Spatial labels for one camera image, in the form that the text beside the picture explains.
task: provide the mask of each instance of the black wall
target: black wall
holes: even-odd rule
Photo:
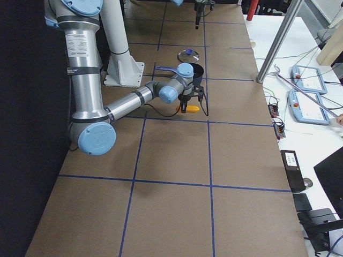
[[[24,256],[65,158],[69,84],[64,35],[43,0],[0,15],[0,256]]]

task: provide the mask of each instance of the orange object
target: orange object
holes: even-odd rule
[[[200,111],[200,108],[199,108],[199,107],[197,107],[197,106],[195,106],[195,105],[187,105],[186,112],[189,112],[189,113],[191,113],[191,114],[194,114],[195,112],[198,112],[198,111]]]
[[[258,4],[258,0],[251,0],[249,12],[248,12],[248,16],[247,16],[248,21],[252,20],[252,17],[256,12],[257,4]]]

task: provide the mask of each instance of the person's hand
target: person's hand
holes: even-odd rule
[[[336,118],[336,121],[339,125],[342,125],[343,126],[343,114],[341,114],[340,116],[338,116]]]

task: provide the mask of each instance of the silver rod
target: silver rod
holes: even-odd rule
[[[287,82],[288,84],[290,84],[295,90],[297,90],[298,92],[302,93],[303,95],[305,95],[308,99],[310,99],[311,101],[315,102],[317,105],[319,105],[322,109],[324,109],[325,111],[327,111],[328,113],[330,113],[333,117],[337,118],[338,115],[335,114],[333,111],[331,111],[330,109],[328,109],[327,107],[325,107],[323,104],[319,103],[318,101],[316,101],[315,99],[313,99],[311,96],[309,96],[305,91],[303,91],[300,87],[298,87],[297,85],[293,84],[292,82],[288,81],[287,79],[285,79],[283,76],[281,76],[278,73],[275,73],[276,76],[278,76],[278,78],[282,79],[283,81]]]
[[[264,63],[262,65],[261,70],[259,71],[259,74],[256,78],[256,81],[258,83],[263,83],[264,78],[266,77],[268,70],[270,69],[280,47],[283,43],[297,13],[299,12],[299,9],[302,5],[304,0],[293,0],[288,8],[287,14],[282,21],[282,24],[279,28],[279,31],[277,35],[275,36],[275,39],[272,43],[272,46],[270,47],[270,50],[267,54],[266,60],[264,60]]]

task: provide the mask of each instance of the computer monitor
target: computer monitor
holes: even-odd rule
[[[343,147],[318,163],[315,172],[327,198],[343,218]]]
[[[320,209],[298,213],[316,252],[329,251],[334,242],[342,235],[343,229],[343,147],[318,163],[314,170],[335,212],[341,218],[336,220],[331,210]],[[334,249],[343,253],[343,241]]]

